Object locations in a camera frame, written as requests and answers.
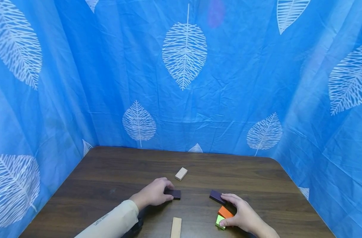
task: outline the lime green block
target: lime green block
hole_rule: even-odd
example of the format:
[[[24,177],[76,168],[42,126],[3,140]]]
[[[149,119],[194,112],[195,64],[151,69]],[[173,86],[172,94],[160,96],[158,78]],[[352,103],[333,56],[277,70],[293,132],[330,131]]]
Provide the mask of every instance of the lime green block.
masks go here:
[[[224,230],[224,229],[226,229],[226,227],[219,225],[219,222],[220,222],[221,220],[224,220],[224,217],[221,216],[221,215],[218,215],[218,217],[217,217],[217,222],[215,223],[215,225],[216,225],[217,227],[221,228],[222,230]]]

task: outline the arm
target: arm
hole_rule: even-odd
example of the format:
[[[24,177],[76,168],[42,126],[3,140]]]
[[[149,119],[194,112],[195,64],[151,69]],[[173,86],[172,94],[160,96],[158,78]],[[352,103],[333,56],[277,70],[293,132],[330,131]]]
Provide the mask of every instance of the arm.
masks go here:
[[[237,212],[233,218],[224,219],[219,225],[238,226],[258,238],[280,238],[276,231],[265,223],[246,201],[231,193],[222,193],[221,198],[236,206]]]
[[[172,195],[165,195],[165,188],[173,189],[167,178],[157,178],[129,200],[122,202],[115,209],[95,221],[75,238],[120,238],[137,222],[139,211],[148,205],[157,206],[173,200]]]

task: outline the left hand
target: left hand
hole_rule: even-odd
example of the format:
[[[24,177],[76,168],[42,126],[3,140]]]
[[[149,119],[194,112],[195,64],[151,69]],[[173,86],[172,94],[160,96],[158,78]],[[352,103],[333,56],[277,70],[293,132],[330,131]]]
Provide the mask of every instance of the left hand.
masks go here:
[[[156,178],[141,191],[132,195],[129,200],[136,203],[139,211],[148,205],[158,206],[173,200],[172,195],[164,194],[165,188],[174,189],[174,185],[167,178]]]

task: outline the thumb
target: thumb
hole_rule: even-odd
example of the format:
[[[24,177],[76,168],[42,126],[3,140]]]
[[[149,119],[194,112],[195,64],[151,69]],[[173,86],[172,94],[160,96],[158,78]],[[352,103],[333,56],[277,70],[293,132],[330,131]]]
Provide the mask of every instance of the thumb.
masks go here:
[[[235,226],[236,225],[235,217],[223,219],[220,221],[219,225],[220,226]]]
[[[165,195],[164,195],[164,198],[165,198],[165,202],[171,201],[171,200],[174,199],[172,195],[168,195],[168,194],[165,194]]]

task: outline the dark purple block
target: dark purple block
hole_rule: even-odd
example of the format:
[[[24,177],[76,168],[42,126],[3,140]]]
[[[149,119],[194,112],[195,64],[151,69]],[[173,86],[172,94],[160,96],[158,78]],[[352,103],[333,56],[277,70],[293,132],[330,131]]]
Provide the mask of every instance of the dark purple block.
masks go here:
[[[164,191],[164,194],[172,195],[174,200],[181,200],[181,190],[167,189],[167,190]]]
[[[222,205],[225,205],[226,204],[226,201],[221,199],[221,193],[220,192],[217,192],[215,190],[211,190],[211,193],[210,193],[210,198],[217,201],[218,203],[222,204]]]

